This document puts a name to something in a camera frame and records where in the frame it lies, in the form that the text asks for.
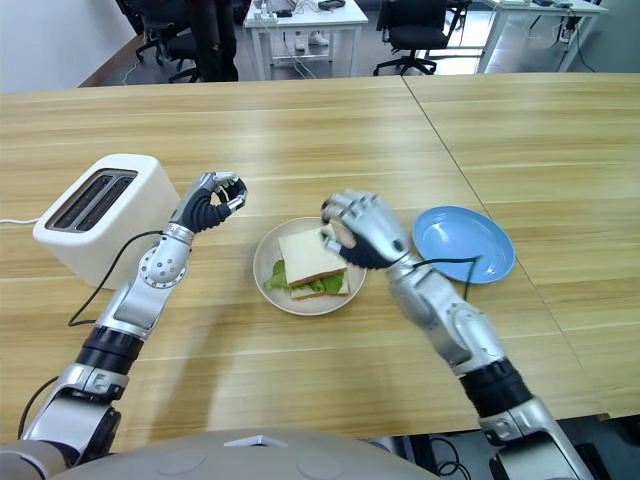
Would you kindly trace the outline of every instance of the blue plate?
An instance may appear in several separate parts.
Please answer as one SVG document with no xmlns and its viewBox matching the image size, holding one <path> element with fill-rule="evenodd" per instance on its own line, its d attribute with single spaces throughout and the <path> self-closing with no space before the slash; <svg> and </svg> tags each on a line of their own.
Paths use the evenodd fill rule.
<svg viewBox="0 0 640 480">
<path fill-rule="evenodd" d="M 491 283 L 507 276 L 516 261 L 509 235 L 493 220 L 463 207 L 443 206 L 422 212 L 413 224 L 413 243 L 422 258 L 481 256 L 471 283 Z M 447 277 L 467 281 L 471 263 L 434 263 Z"/>
</svg>

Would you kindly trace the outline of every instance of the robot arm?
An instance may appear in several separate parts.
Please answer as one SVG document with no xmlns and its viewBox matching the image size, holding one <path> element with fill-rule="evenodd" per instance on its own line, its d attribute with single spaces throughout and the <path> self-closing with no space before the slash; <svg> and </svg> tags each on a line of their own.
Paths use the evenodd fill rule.
<svg viewBox="0 0 640 480">
<path fill-rule="evenodd" d="M 211 204 L 214 193 L 219 205 Z M 122 397 L 131 365 L 169 294 L 184 278 L 194 235 L 219 225 L 246 197 L 237 175 L 213 172 L 199 177 L 182 198 L 162 235 L 140 257 L 131 280 L 110 299 L 76 361 L 59 376 L 22 435 L 24 442 L 18 442 L 21 458 L 43 478 L 58 473 L 61 465 L 69 468 L 108 453 L 120 421 L 111 402 Z M 48 447 L 25 445 L 34 440 Z M 34 449 L 32 456 L 25 454 Z"/>
<path fill-rule="evenodd" d="M 324 237 L 327 248 L 360 267 L 387 269 L 400 309 L 459 378 L 489 442 L 505 446 L 492 464 L 496 475 L 592 480 L 562 429 L 507 358 L 489 319 L 409 253 L 405 231 L 377 195 L 334 194 L 323 204 L 322 218 L 341 222 L 355 239 L 349 248 Z"/>
</svg>

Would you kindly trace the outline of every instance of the white toaster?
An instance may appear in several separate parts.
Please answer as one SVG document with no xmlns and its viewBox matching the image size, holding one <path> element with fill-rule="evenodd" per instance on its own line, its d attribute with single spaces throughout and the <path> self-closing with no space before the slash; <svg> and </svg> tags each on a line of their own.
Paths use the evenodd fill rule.
<svg viewBox="0 0 640 480">
<path fill-rule="evenodd" d="M 89 285 L 97 286 L 131 237 L 162 230 L 180 197 L 157 159 L 113 154 L 94 163 L 40 217 L 33 237 Z M 133 242 L 105 283 L 133 274 L 153 236 Z"/>
</svg>

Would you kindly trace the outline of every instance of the white desk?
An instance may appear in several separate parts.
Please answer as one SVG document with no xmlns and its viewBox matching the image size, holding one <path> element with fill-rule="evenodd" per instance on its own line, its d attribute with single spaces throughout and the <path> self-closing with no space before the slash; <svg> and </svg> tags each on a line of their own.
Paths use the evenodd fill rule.
<svg viewBox="0 0 640 480">
<path fill-rule="evenodd" d="M 330 33 L 329 41 L 329 60 L 333 60 L 333 34 L 335 31 L 352 31 L 353 32 L 353 44 L 351 48 L 351 66 L 349 68 L 349 76 L 355 77 L 356 70 L 358 68 L 358 52 L 360 48 L 360 34 L 362 31 L 362 25 L 369 22 L 367 16 L 362 13 L 360 7 L 354 0 L 346 0 L 346 5 L 342 8 L 336 8 L 335 10 L 325 12 L 315 12 L 308 5 L 301 5 L 296 8 L 294 15 L 288 18 L 279 18 L 278 24 L 271 26 L 260 23 L 254 18 L 254 14 L 259 9 L 251 2 L 251 7 L 247 12 L 247 16 L 244 19 L 244 28 L 251 30 L 251 36 L 253 39 L 253 54 L 256 65 L 256 72 L 258 80 L 266 80 L 267 72 L 270 72 L 270 60 L 271 60 L 271 35 L 282 38 L 282 32 L 296 32 L 300 30 L 325 30 Z M 261 37 L 266 37 L 266 46 L 268 48 L 269 61 L 265 62 L 265 55 L 263 54 L 263 44 Z"/>
<path fill-rule="evenodd" d="M 584 20 L 580 22 L 581 25 L 576 26 L 576 28 L 580 28 L 580 43 L 584 43 L 593 26 L 592 18 L 606 12 L 607 9 L 600 7 L 599 5 L 589 3 L 585 0 L 568 1 L 573 4 L 571 10 L 566 8 L 541 7 L 540 5 L 537 5 L 533 2 L 528 3 L 528 1 L 526 0 L 523 0 L 520 4 L 504 4 L 500 0 L 482 0 L 483 3 L 495 9 L 496 16 L 493 19 L 493 23 L 491 24 L 489 37 L 487 38 L 487 43 L 485 44 L 484 50 L 480 57 L 477 73 L 484 73 L 484 71 L 486 70 L 487 65 L 489 64 L 489 60 L 491 60 L 491 55 L 493 55 L 493 51 L 498 44 L 500 35 L 502 34 L 502 30 L 504 30 L 504 27 L 507 24 L 508 17 L 512 13 L 533 13 L 534 15 L 562 17 L 569 14 L 569 11 L 571 11 L 572 13 L 575 13 L 576 16 L 584 18 Z M 571 37 L 571 40 L 567 47 L 567 54 L 564 56 L 562 62 L 560 63 L 558 71 L 567 71 L 569 65 L 571 65 L 576 55 L 578 54 L 577 47 L 578 45 L 576 41 L 576 35 L 574 34 Z"/>
</svg>

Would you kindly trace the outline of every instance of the bread slice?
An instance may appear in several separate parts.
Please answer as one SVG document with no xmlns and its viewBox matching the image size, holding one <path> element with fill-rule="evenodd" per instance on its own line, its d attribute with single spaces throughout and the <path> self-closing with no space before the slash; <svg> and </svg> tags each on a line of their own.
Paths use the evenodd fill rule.
<svg viewBox="0 0 640 480">
<path fill-rule="evenodd" d="M 349 282 L 347 282 L 347 275 L 345 274 L 342 281 L 342 287 L 339 292 L 314 292 L 310 288 L 296 288 L 291 290 L 291 300 L 306 300 L 307 298 L 314 297 L 347 297 L 349 296 Z"/>
<path fill-rule="evenodd" d="M 335 237 L 333 228 L 327 225 L 278 239 L 289 286 L 304 285 L 347 270 L 342 257 L 322 244 L 321 230 Z"/>
</svg>

